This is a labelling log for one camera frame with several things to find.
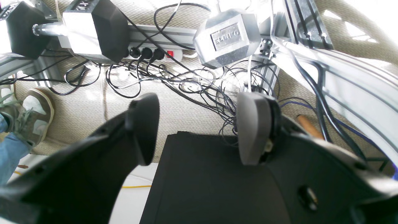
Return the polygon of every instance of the red switch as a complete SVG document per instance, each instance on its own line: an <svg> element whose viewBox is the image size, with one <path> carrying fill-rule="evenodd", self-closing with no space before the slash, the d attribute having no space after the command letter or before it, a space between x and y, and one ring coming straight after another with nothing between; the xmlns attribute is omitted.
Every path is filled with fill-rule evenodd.
<svg viewBox="0 0 398 224"><path fill-rule="evenodd" d="M174 51L167 51L167 54L174 57Z"/></svg>

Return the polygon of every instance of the gray plastic component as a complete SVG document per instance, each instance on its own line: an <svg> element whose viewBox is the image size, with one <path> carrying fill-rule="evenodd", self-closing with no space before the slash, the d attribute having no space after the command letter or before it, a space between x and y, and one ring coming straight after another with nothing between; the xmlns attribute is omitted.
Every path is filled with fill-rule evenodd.
<svg viewBox="0 0 398 224"><path fill-rule="evenodd" d="M239 93L236 117L240 159L244 165L258 165L273 125L271 107L265 95Z"/></svg>
<svg viewBox="0 0 398 224"><path fill-rule="evenodd" d="M201 64L211 69L254 54L260 41L255 15L239 9L207 19L193 37Z"/></svg>

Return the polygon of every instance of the dumbbell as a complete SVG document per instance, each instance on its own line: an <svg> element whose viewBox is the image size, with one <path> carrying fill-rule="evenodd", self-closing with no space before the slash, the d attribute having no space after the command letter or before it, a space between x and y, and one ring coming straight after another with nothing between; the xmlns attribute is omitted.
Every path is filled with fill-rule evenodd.
<svg viewBox="0 0 398 224"><path fill-rule="evenodd" d="M7 39L0 53L36 59L49 36L58 36L75 54L95 62L117 63L128 55L127 19L110 0L74 0L62 16L63 23L47 24L27 3L10 5L0 14L0 35Z"/></svg>
<svg viewBox="0 0 398 224"><path fill-rule="evenodd" d="M193 37L201 64L211 69L254 54L260 41L256 16L240 9L216 13L200 25Z"/></svg>

